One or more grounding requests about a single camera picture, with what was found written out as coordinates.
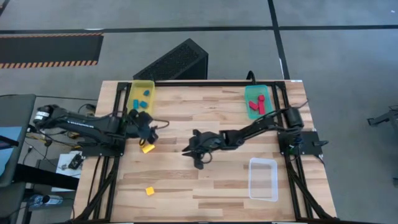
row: hazard stripe tape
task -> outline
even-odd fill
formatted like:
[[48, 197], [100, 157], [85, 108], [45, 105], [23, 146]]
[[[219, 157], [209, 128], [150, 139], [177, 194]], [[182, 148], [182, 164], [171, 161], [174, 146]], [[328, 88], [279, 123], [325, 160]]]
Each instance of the hazard stripe tape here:
[[81, 37], [81, 36], [98, 36], [104, 33], [87, 33], [87, 34], [36, 34], [36, 35], [0, 35], [0, 38], [24, 38], [24, 37]]
[[72, 66], [94, 66], [98, 61], [69, 61], [69, 62], [29, 62], [29, 63], [0, 63], [0, 68], [49, 68], [49, 67], [72, 67]]

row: green tray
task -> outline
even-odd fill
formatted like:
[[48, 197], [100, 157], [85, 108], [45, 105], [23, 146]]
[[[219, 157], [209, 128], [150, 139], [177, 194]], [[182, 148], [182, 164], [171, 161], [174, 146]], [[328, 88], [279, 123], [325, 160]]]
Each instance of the green tray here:
[[264, 97], [266, 98], [264, 100], [266, 106], [266, 114], [274, 110], [271, 104], [271, 99], [269, 98], [268, 87], [266, 85], [246, 86], [244, 89], [244, 99], [246, 100], [246, 109], [248, 111], [248, 116], [250, 119], [258, 119], [263, 116], [259, 114], [258, 110], [254, 111], [249, 106], [249, 101], [258, 103], [259, 95], [264, 95]]

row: wooden table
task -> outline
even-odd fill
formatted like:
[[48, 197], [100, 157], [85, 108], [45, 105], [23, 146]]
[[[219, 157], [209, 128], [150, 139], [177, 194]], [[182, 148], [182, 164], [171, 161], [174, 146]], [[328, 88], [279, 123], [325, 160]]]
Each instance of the wooden table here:
[[[112, 112], [116, 85], [117, 81], [103, 82], [97, 116]], [[302, 82], [286, 81], [286, 87], [291, 105], [305, 102], [307, 97]], [[283, 108], [280, 93], [279, 99]], [[300, 112], [305, 129], [312, 129], [308, 105]], [[156, 148], [148, 154], [140, 150], [137, 139], [127, 141], [119, 165], [112, 222], [295, 220], [285, 162], [279, 153], [276, 132], [252, 138], [235, 151], [214, 152], [213, 161], [205, 164], [203, 170], [194, 168], [192, 158], [181, 156], [181, 150], [187, 146], [193, 129], [217, 133], [219, 130], [241, 129], [252, 123], [246, 114], [243, 86], [157, 87], [153, 117], [169, 120], [170, 126], [158, 130]], [[248, 165], [252, 157], [277, 161], [277, 202], [249, 198]], [[309, 191], [326, 212], [335, 216], [324, 166], [314, 156], [302, 156], [302, 160]], [[95, 163], [94, 157], [84, 161], [76, 193], [76, 214], [80, 214], [86, 206]], [[93, 194], [98, 187], [99, 173]], [[149, 197], [145, 188], [150, 186], [155, 188], [155, 194]], [[302, 194], [297, 190], [304, 217]], [[104, 217], [107, 195], [105, 193], [103, 197], [100, 217]]]

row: black and orange striped mat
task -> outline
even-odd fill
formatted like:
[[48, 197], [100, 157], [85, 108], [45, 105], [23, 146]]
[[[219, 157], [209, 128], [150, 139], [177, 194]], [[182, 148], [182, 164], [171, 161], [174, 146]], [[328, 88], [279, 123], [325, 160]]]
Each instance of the black and orange striped mat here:
[[0, 68], [96, 65], [102, 33], [0, 35]]

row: vented black box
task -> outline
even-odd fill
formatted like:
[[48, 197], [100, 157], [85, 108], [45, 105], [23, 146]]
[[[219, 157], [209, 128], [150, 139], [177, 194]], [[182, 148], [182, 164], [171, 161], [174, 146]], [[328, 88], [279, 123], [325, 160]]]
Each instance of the vented black box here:
[[154, 81], [206, 80], [208, 56], [192, 39], [187, 39], [132, 78]]

